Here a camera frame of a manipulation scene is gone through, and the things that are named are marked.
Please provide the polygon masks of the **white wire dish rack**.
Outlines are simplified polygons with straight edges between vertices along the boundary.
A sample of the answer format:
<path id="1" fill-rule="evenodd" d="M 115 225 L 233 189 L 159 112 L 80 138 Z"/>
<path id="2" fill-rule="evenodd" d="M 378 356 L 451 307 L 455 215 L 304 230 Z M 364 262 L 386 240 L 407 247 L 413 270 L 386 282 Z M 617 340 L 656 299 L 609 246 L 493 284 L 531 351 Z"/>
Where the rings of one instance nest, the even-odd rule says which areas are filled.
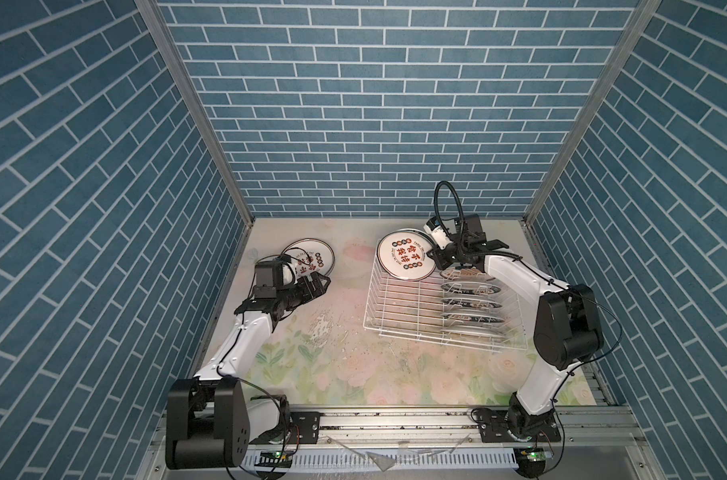
<path id="1" fill-rule="evenodd" d="M 503 350 L 525 350 L 529 348 L 531 336 L 521 313 L 521 298 L 509 286 L 495 279 L 492 283 L 501 288 L 501 293 L 487 296 L 459 295 L 441 289 L 444 280 L 439 272 L 421 281 L 401 281 L 385 273 L 375 261 L 369 282 L 367 306 L 363 315 L 363 327 L 380 336 L 427 342 L 460 348 L 499 353 Z M 467 308 L 446 308 L 441 302 L 445 297 L 471 296 L 499 302 L 503 308 L 475 310 Z M 483 326 L 503 332 L 505 339 L 480 338 L 445 334 L 441 329 L 445 322 L 441 315 L 453 311 L 478 311 L 503 318 L 505 323 L 493 325 L 459 324 L 453 326 Z"/>

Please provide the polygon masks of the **dark green rim plate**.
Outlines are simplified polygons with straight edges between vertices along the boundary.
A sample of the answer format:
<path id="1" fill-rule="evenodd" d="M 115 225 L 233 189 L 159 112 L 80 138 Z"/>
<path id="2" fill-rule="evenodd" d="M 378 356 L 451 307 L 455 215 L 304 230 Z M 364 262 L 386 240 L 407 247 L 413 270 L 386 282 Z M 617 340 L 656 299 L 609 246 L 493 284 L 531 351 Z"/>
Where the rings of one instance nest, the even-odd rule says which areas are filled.
<path id="1" fill-rule="evenodd" d="M 423 230 L 419 230 L 417 228 L 403 228 L 403 229 L 397 230 L 397 232 L 404 233 L 404 234 L 408 233 L 408 234 L 418 235 L 418 236 L 421 236 L 421 238 L 425 238 L 425 241 L 433 242 L 433 238 L 431 237 L 431 234 L 424 232 Z"/>

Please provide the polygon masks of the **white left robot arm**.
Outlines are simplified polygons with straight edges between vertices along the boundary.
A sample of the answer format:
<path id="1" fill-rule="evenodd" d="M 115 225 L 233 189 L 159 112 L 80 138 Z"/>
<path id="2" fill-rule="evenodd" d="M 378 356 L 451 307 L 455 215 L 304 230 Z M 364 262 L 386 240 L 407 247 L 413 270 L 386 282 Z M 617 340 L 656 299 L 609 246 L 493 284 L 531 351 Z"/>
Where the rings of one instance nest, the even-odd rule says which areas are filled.
<path id="1" fill-rule="evenodd" d="M 236 309 L 236 324 L 214 357 L 167 397 L 165 463 L 170 470 L 241 466 L 248 444 L 285 437 L 289 404 L 246 380 L 257 353 L 284 316 L 320 296 L 330 278 L 318 272 L 278 285 L 259 274 Z"/>

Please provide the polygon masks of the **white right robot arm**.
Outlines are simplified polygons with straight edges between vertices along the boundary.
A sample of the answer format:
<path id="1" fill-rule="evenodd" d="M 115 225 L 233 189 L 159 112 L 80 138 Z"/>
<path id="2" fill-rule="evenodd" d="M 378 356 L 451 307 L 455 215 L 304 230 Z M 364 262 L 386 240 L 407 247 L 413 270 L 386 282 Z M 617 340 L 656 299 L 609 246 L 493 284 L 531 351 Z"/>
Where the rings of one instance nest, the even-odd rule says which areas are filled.
<path id="1" fill-rule="evenodd" d="M 555 399 L 573 369 L 587 363 L 605 338 L 593 290 L 585 284 L 555 280 L 525 263 L 503 242 L 489 248 L 468 246 L 461 236 L 431 234 L 437 245 L 429 256 L 438 268 L 469 264 L 511 288 L 537 306 L 533 344 L 537 360 L 523 386 L 513 393 L 507 428 L 514 438 L 527 441 L 553 424 Z"/>

